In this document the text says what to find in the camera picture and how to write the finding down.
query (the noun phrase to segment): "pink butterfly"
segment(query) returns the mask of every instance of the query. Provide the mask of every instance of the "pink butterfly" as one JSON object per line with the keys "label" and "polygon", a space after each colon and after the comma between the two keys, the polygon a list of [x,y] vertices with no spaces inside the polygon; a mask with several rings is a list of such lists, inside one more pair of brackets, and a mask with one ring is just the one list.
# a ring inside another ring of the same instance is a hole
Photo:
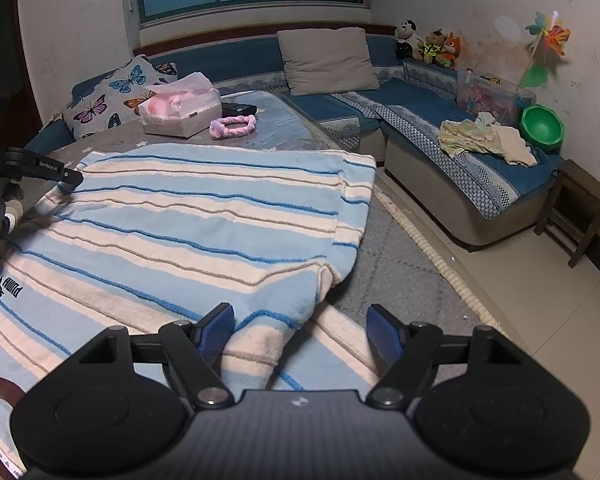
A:
{"label": "pink butterfly", "polygon": [[96,115],[100,115],[107,109],[107,105],[104,104],[104,96],[102,94],[100,97],[96,99],[96,104],[94,104],[91,108],[87,108],[85,111],[80,112],[74,117],[74,121],[80,121],[82,124],[86,124],[90,122]]}

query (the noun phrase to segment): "toy bin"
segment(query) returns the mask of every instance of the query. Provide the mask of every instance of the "toy bin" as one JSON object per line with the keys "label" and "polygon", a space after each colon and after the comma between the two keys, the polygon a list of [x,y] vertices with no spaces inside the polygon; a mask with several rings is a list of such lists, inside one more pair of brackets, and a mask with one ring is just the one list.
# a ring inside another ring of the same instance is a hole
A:
{"label": "toy bin", "polygon": [[536,94],[491,74],[475,75],[471,70],[458,74],[459,108],[477,116],[490,112],[500,124],[518,127],[522,110],[536,103]]}

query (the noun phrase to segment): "tile floor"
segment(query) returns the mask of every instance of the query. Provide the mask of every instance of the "tile floor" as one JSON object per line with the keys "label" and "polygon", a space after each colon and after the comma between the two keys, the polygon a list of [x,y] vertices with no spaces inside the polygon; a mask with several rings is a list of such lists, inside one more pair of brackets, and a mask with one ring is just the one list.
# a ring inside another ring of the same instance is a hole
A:
{"label": "tile floor", "polygon": [[410,216],[507,335],[587,405],[592,430],[576,472],[584,480],[600,480],[600,272],[586,257],[570,269],[564,250],[532,230],[468,253],[382,169],[378,177],[378,186]]}

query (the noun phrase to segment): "pink headband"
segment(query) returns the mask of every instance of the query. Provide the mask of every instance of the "pink headband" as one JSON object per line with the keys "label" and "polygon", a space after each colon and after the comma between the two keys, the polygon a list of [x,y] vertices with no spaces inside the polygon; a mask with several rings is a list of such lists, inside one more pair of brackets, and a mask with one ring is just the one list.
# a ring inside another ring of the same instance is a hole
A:
{"label": "pink headband", "polygon": [[[227,124],[244,124],[239,128],[227,128]],[[229,137],[243,137],[249,135],[256,129],[256,118],[252,115],[245,117],[238,115],[237,117],[225,117],[211,121],[209,125],[209,133],[214,139],[228,139]]]}

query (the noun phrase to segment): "green plastic basin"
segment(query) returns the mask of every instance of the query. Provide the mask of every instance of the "green plastic basin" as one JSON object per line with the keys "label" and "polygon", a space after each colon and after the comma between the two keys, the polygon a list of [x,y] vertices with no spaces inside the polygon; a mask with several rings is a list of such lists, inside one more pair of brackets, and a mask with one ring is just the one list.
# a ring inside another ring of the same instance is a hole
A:
{"label": "green plastic basin", "polygon": [[522,112],[522,136],[546,153],[557,151],[564,140],[564,124],[555,112],[542,105],[532,105]]}

